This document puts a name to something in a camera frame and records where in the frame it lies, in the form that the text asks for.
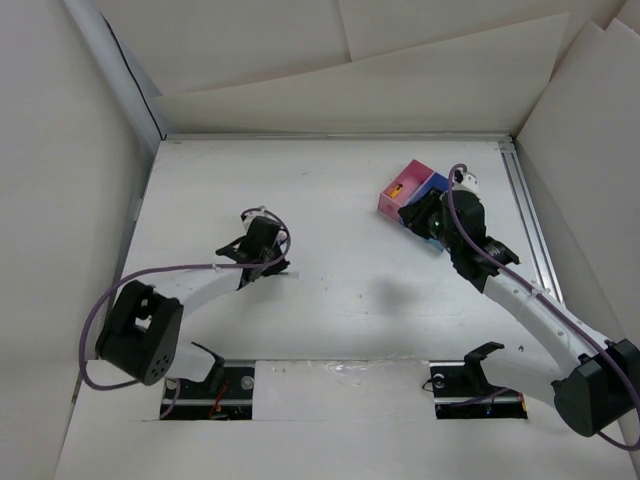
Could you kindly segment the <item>yellow black utility knife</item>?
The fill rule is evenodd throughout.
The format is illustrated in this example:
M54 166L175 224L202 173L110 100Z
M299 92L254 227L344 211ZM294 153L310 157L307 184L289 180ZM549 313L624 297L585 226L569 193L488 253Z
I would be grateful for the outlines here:
M387 192L387 196L389 198L396 198L402 190L403 190L403 185L401 183L398 183Z

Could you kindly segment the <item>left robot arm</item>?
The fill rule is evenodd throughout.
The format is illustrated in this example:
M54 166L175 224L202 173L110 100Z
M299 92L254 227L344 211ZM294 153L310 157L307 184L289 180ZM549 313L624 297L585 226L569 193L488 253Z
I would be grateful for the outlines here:
M201 396L216 394L224 382L224 359L196 342L182 343L183 321L289 266L291 235L281 219L253 208L241 221L244 235L215 251L227 263L150 268L116 283L118 295L97 338L97 356L146 386L166 378L187 380Z

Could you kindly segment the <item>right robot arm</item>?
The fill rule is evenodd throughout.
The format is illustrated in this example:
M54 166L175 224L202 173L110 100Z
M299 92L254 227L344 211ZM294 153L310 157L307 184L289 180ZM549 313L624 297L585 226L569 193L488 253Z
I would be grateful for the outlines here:
M401 222L421 238L438 241L456 272L500 305L548 352L554 366L522 356L494 365L500 349L487 343L468 353L462 381L473 393L495 385L530 395L554 407L574 432L601 435L605 427L639 409L639 350L629 340L613 342L591 329L510 264L518 256L486 233L485 210L470 191L432 189L398 211Z

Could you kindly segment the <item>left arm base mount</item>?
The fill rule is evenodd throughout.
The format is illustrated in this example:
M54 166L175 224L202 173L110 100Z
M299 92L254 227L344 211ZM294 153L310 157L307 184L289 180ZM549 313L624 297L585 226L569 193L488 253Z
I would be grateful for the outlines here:
M227 361L196 342L179 346L170 371L186 376L165 381L159 418L250 420L255 367L254 361Z

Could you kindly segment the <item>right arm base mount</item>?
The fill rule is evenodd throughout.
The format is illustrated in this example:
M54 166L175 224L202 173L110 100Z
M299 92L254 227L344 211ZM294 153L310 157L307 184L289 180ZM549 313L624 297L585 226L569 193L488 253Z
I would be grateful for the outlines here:
M429 362L422 390L432 394L438 420L528 419L523 395L490 384L482 370L481 362L503 348L488 342L462 360Z

